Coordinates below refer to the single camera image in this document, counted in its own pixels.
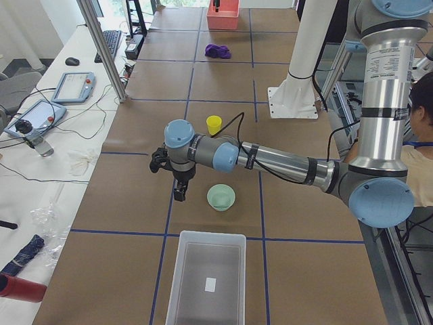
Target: blue and white device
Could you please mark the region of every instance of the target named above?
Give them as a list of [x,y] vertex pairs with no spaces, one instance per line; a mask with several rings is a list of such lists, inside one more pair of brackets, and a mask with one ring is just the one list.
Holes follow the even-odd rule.
[[48,102],[46,100],[39,100],[36,104],[30,107],[26,112],[22,113],[20,118],[5,128],[5,132],[13,137],[22,137],[22,134],[16,131],[15,124],[19,120],[28,120],[32,126],[40,133],[44,133],[58,123],[58,121],[65,115],[66,107]]
[[58,104],[80,104],[89,98],[95,84],[93,72],[65,72],[51,99]]

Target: red cylinder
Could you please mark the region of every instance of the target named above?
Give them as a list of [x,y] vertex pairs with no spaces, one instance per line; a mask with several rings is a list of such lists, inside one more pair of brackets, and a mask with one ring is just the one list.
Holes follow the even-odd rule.
[[38,303],[42,301],[46,290],[44,284],[0,274],[0,297]]

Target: green bowl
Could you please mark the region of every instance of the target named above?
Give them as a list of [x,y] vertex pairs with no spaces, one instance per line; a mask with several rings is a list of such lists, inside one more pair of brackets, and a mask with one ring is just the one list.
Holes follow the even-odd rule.
[[217,211],[226,211],[236,199],[235,191],[228,185],[213,185],[208,191],[208,202]]

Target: black mouse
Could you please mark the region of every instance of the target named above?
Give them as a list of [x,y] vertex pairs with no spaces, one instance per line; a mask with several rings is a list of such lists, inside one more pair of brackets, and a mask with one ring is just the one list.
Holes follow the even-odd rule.
[[65,64],[67,66],[79,66],[80,65],[80,60],[73,58],[73,57],[69,57],[65,60]]

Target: blue joint cap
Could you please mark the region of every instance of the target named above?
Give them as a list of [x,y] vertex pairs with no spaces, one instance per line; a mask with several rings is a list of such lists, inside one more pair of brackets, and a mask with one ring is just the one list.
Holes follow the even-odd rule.
[[425,14],[433,8],[432,0],[371,0],[384,15],[411,19]]
[[350,53],[366,52],[367,49],[359,41],[345,41],[346,51]]
[[212,166],[216,171],[230,173],[236,166],[237,156],[239,156],[239,148],[225,142],[216,149]]
[[389,228],[410,216],[415,200],[409,186],[395,178],[381,177],[358,186],[349,198],[355,217],[375,228]]
[[165,144],[172,149],[187,145],[193,138],[194,128],[186,120],[171,121],[164,130]]

